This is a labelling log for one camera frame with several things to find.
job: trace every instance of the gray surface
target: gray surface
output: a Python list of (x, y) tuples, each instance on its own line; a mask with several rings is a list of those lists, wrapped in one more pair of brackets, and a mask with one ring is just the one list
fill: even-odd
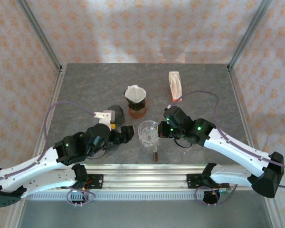
[(95, 201), (74, 208), (65, 201), (26, 201), (19, 228), (270, 228), (264, 200), (237, 191), (215, 207), (194, 201)]
[[(133, 124), (137, 132), (145, 120), (164, 121), (164, 108), (171, 103), (168, 80), (169, 71), (179, 71), (183, 94), (192, 90), (206, 90), (220, 97), (218, 121), (222, 129), (231, 136), (247, 143), (238, 106), (232, 90), (226, 65), (215, 64), (68, 64), (58, 100), (70, 100), (94, 112), (102, 112), (118, 104), (123, 108), (126, 122)], [(123, 95), (127, 86), (138, 85), (147, 91), (148, 112), (141, 119), (133, 119), (128, 113)], [(216, 99), (208, 94), (185, 97), (178, 105), (192, 119), (204, 118), (213, 121), (212, 112)], [(98, 122), (80, 109), (62, 104), (57, 106), (49, 130), (49, 143), (53, 145), (67, 135), (85, 132)], [(193, 145), (183, 149), (172, 139), (160, 139), (158, 164), (234, 164), (229, 158)], [(138, 135), (116, 151), (109, 151), (98, 160), (87, 163), (102, 164), (152, 164), (152, 154), (139, 141)]]

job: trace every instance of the brown liquid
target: brown liquid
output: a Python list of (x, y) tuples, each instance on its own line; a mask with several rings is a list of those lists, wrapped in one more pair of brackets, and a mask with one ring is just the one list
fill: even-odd
[(153, 152), (153, 161), (155, 161), (155, 162), (158, 161), (157, 152)]
[(143, 109), (139, 111), (134, 111), (133, 109), (129, 109), (129, 114), (135, 119), (142, 118), (144, 115), (146, 115), (146, 113), (147, 113), (146, 107), (144, 107)]

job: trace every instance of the red wire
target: red wire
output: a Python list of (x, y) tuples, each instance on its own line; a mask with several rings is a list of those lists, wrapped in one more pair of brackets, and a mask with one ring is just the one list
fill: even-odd
[(85, 184), (89, 184), (89, 183), (91, 183), (93, 181), (93, 179), (91, 179), (91, 180), (89, 180), (87, 183), (85, 183)]

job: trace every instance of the wall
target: wall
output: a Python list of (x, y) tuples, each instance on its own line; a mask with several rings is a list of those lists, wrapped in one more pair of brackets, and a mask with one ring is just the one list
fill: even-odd
[[(0, 167), (33, 154), (57, 76), (15, 0), (0, 1)], [(0, 228), (9, 208), (0, 208)]]
[(28, 0), (61, 64), (227, 64), (260, 2)]
[[(271, 3), (235, 72), (254, 143), (285, 161), (285, 0)], [(285, 189), (277, 198), (285, 215)]]

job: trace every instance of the gray tabletop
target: gray tabletop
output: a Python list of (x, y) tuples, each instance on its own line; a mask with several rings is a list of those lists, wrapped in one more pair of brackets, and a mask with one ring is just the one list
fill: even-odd
[[(124, 125), (134, 125), (135, 131), (145, 120), (164, 121), (164, 108), (171, 103), (169, 71), (179, 71), (183, 94), (205, 90), (220, 97), (217, 119), (221, 128), (231, 136), (247, 143), (226, 65), (216, 64), (68, 64), (58, 100), (76, 102), (93, 112), (102, 112), (111, 105), (120, 105), (125, 114)], [(124, 91), (138, 85), (147, 92), (147, 114), (134, 119), (128, 113)], [(204, 118), (213, 121), (216, 99), (208, 94), (189, 95), (178, 104), (193, 120)], [(67, 135), (85, 132), (98, 123), (98, 119), (80, 109), (62, 104), (56, 107), (49, 129), (49, 143)], [(158, 164), (234, 164), (229, 158), (198, 145), (189, 149), (178, 147), (173, 139), (160, 139)], [(97, 160), (86, 163), (101, 164), (153, 164), (152, 153), (142, 145), (136, 134), (127, 144)]]

